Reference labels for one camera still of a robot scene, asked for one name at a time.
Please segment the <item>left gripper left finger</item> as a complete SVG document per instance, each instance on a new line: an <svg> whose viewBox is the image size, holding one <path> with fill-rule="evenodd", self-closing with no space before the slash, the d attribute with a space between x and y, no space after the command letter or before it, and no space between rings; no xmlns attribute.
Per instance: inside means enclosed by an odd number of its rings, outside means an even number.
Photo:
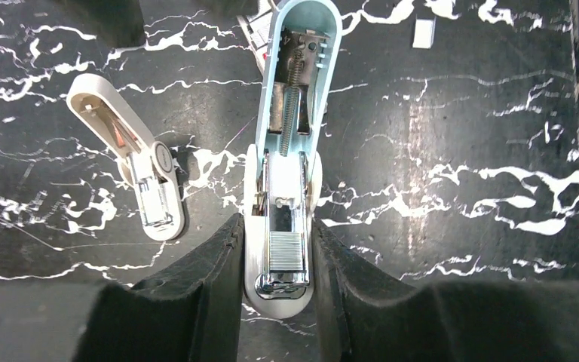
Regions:
<svg viewBox="0 0 579 362"><path fill-rule="evenodd" d="M244 276L244 216L130 289L98 292L75 361L235 361Z"/></svg>

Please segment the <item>staple tray with staples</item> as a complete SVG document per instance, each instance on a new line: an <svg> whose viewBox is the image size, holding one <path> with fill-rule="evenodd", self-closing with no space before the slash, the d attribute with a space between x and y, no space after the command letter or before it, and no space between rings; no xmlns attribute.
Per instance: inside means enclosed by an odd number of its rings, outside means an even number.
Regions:
<svg viewBox="0 0 579 362"><path fill-rule="evenodd" d="M277 1L258 0L256 15L237 16L237 21L255 57L256 65L263 75L268 53L271 19L277 10Z"/></svg>

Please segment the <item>small white stapler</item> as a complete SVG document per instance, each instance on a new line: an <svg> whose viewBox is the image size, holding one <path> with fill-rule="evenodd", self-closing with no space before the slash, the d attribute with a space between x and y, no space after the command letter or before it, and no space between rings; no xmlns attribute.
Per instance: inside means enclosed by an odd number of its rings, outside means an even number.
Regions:
<svg viewBox="0 0 579 362"><path fill-rule="evenodd" d="M100 75L76 76L66 104L116 156L121 177L134 191L143 231L156 241L177 238L185 211L170 149Z"/></svg>

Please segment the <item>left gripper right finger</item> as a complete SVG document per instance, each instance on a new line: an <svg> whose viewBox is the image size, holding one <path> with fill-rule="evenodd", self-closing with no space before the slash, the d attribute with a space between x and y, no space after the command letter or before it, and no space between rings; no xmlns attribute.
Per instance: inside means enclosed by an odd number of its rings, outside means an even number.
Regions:
<svg viewBox="0 0 579 362"><path fill-rule="evenodd" d="M410 286L312 233L324 361L579 361L579 281Z"/></svg>

